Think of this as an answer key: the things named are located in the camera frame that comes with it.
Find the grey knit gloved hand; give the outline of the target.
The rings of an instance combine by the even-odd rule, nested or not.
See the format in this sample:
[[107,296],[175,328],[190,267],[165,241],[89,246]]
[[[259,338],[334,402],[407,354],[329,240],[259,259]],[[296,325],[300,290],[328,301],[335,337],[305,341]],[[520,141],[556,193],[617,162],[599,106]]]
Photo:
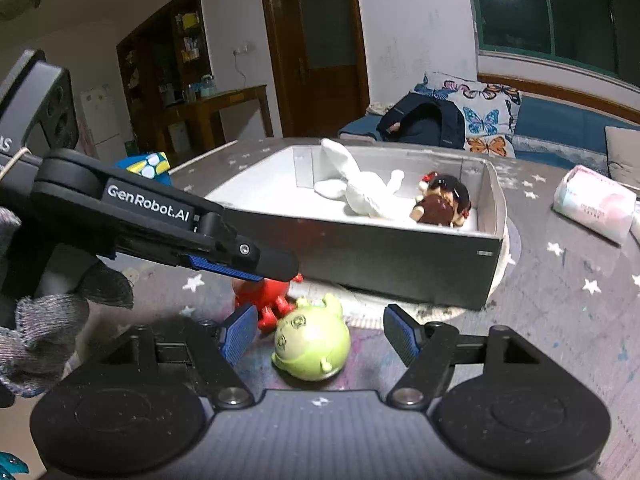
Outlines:
[[43,255],[34,243],[22,250],[27,258],[18,266],[9,255],[10,244],[22,226],[14,212],[1,211],[1,284],[21,285],[36,281],[32,296],[17,300],[1,296],[1,385],[14,396],[32,398],[51,389],[63,376],[85,327],[90,304],[131,309],[134,294],[128,278],[96,256],[64,244],[53,249],[44,270],[34,259]]

